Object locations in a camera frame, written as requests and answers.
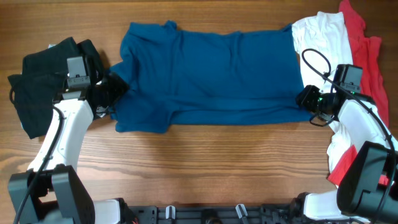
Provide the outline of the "blue polo shirt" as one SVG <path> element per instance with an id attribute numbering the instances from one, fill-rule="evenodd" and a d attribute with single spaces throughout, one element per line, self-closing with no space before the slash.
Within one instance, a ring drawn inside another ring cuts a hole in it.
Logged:
<path id="1" fill-rule="evenodd" d="M 112 66 L 129 90 L 116 131 L 165 133 L 173 124 L 258 125 L 306 121 L 291 26 L 214 33 L 131 23 Z"/>

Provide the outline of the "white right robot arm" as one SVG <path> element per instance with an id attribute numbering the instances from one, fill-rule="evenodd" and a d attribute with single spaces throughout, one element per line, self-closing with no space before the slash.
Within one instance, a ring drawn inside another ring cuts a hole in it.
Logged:
<path id="1" fill-rule="evenodd" d="M 338 210 L 374 222 L 397 223 L 397 144 L 377 116 L 373 100 L 342 88 L 320 93 L 308 85 L 296 102 L 315 116 L 332 115 L 358 151 L 339 184 Z"/>

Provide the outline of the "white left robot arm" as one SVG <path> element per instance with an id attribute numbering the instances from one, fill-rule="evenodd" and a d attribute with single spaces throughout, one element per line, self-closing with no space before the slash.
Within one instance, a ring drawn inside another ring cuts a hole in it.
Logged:
<path id="1" fill-rule="evenodd" d="M 123 199 L 93 201 L 77 175 L 83 139 L 94 117 L 108 113 L 129 89 L 114 72 L 100 81 L 69 76 L 52 93 L 50 126 L 25 172 L 11 175 L 8 192 L 14 223 L 129 223 L 134 213 Z"/>

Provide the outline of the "white t-shirt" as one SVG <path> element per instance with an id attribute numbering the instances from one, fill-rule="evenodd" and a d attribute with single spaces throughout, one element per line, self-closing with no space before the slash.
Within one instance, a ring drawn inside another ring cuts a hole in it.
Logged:
<path id="1" fill-rule="evenodd" d="M 310 67 L 322 74 L 330 72 L 328 78 L 333 80 L 337 65 L 353 64 L 343 13 L 330 14 L 319 11 L 315 16 L 298 20 L 292 25 L 292 35 L 294 49 L 299 55 L 305 49 L 315 49 L 327 59 L 325 61 L 315 52 L 305 53 L 305 58 L 300 59 L 303 85 L 315 85 L 321 93 L 329 93 L 331 83 L 325 81 Z"/>

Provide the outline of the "folded black garment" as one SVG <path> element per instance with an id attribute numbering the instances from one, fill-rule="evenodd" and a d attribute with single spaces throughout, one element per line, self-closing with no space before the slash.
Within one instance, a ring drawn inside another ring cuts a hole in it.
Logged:
<path id="1" fill-rule="evenodd" d="M 47 133 L 52 121 L 52 101 L 65 87 L 67 59 L 88 55 L 93 59 L 98 83 L 104 72 L 100 55 L 91 40 L 76 43 L 68 37 L 46 50 L 27 55 L 22 61 L 22 73 L 8 76 L 14 90 L 14 107 L 28 137 L 33 139 Z"/>

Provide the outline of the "red t-shirt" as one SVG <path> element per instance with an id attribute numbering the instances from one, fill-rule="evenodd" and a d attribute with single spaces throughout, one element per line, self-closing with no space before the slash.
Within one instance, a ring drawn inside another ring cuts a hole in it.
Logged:
<path id="1" fill-rule="evenodd" d="M 340 2 L 339 11 L 343 13 L 348 30 L 348 40 L 355 66 L 363 69 L 361 93 L 371 96 L 376 102 L 377 112 L 386 126 L 389 125 L 388 98 L 383 86 L 383 77 L 378 65 L 379 52 L 382 44 L 380 37 L 366 37 L 364 19 L 352 8 L 349 0 Z M 357 150 L 349 134 L 339 122 L 330 124 L 335 133 L 327 149 L 330 175 L 328 180 L 340 185 L 343 177 L 354 161 Z"/>

